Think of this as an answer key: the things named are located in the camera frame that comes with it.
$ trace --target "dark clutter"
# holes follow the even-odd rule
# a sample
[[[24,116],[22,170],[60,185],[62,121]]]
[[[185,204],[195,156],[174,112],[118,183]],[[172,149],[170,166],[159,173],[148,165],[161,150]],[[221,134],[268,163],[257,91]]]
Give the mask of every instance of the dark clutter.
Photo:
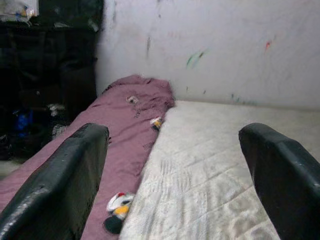
[[[97,97],[103,1],[39,0],[38,8],[38,16],[28,6],[0,12],[2,161],[34,155]]]

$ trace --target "purple sheet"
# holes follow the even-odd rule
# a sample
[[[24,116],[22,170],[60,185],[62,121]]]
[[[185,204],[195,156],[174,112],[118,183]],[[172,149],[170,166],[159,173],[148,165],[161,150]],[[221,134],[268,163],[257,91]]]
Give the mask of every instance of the purple sheet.
[[[136,104],[127,102],[127,98],[131,96],[138,99]],[[150,120],[157,117],[163,119],[166,111],[173,106],[171,88],[165,80],[132,75],[115,81],[86,111],[79,114],[62,135],[0,181],[0,212],[32,172],[41,166],[66,138],[84,124],[96,123],[109,128],[112,140],[108,147],[100,188],[81,239],[117,239],[118,235],[108,233],[103,227],[103,222],[108,217],[107,203],[118,192],[136,193],[141,170],[158,135],[158,132],[151,128]]]

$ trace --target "white mattress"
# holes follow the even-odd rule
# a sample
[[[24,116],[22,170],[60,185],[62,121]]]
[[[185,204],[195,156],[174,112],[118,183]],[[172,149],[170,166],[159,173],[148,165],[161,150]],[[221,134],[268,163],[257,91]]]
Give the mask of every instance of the white mattress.
[[[260,122],[320,159],[320,112],[177,101],[143,170],[120,239],[279,239],[238,132]]]

